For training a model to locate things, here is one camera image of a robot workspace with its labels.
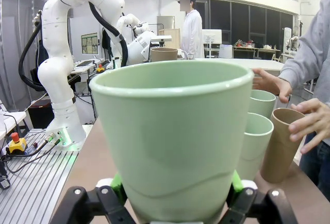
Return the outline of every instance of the white lab coat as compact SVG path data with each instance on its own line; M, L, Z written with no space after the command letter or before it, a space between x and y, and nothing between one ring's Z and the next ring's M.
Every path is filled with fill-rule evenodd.
M188 53L189 59L205 58L202 41L202 17L197 10L190 11L186 16L181 49Z

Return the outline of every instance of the blue jeans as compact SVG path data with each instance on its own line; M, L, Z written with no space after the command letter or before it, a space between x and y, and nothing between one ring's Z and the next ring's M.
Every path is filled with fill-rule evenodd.
M305 144L315 136L315 132L309 134ZM302 155L299 167L330 202L330 146L322 141L310 152Z

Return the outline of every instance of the sleeve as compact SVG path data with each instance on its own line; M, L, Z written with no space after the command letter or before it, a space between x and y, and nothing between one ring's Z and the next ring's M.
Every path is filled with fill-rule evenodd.
M307 33L299 39L300 48L294 59L289 59L279 78L288 81L295 89L305 81L312 80L320 75L323 62L327 57L324 48L325 35L329 34L329 28L324 26L328 23L326 9L330 0L321 0L320 10L312 20Z
M200 37L199 37L199 29L200 29L200 21L198 17L194 17L191 22L191 37L190 37L190 43L189 43L189 51L188 56L189 59L193 59L197 52L197 47L200 43Z

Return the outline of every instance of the large green cup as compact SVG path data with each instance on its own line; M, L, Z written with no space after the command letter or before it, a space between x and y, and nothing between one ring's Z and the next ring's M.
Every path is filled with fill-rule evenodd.
M242 153L236 171L241 179L253 180L260 169L274 125L266 117L249 113Z
M91 81L112 158L140 220L208 222L223 208L253 77L238 65L183 60L120 68Z
M276 96L263 90L252 90L249 112L270 118L274 110Z

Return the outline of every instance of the gray curtain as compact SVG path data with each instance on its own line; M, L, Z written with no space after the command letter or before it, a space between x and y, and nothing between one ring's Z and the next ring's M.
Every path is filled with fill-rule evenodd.
M18 64L22 51L33 33L33 18L42 10L45 0L2 0L0 37L0 99L8 110L24 110L44 92L36 92L19 77ZM31 79L35 68L37 39L25 62L25 76Z

